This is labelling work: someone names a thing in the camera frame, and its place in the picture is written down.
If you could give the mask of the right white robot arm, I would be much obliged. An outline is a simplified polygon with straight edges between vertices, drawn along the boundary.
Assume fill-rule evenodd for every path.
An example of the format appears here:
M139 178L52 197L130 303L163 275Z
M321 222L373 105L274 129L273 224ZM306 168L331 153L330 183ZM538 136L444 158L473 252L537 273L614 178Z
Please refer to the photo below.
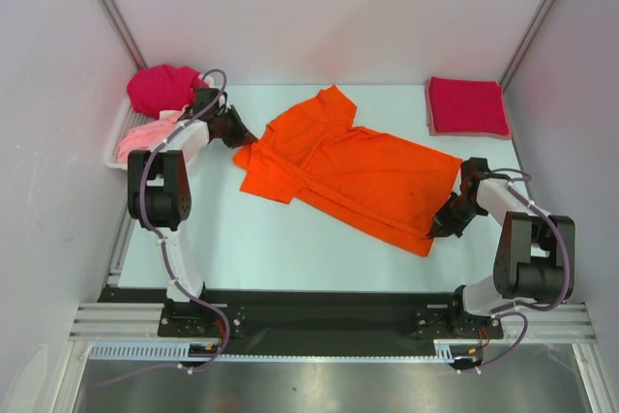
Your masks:
M458 337L511 310L555 310L574 289L575 222L527 198L510 172L490 169L483 158L462 162L459 191L434 214L427 234L461 237L477 217L501 226L491 274L457 288L448 305L445 321Z

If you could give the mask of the orange t shirt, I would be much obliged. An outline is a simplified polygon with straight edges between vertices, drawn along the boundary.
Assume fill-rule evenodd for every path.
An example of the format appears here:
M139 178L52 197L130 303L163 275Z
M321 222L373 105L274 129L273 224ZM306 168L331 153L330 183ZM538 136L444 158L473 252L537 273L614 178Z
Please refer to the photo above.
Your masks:
M241 190L279 203L299 199L390 245L428 256L434 214L461 160L358 126L357 107L337 86L298 103L235 155Z

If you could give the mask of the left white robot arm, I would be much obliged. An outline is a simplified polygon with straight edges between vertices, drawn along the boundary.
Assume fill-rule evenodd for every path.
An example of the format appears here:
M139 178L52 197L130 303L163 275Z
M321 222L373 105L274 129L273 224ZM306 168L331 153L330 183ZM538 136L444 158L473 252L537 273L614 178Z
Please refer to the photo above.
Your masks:
M230 149L256 141L224 90L199 87L159 141L127 157L129 214L155 235L168 278L162 325L180 322L196 336L212 328L214 313L184 226L192 210L187 164L216 139Z

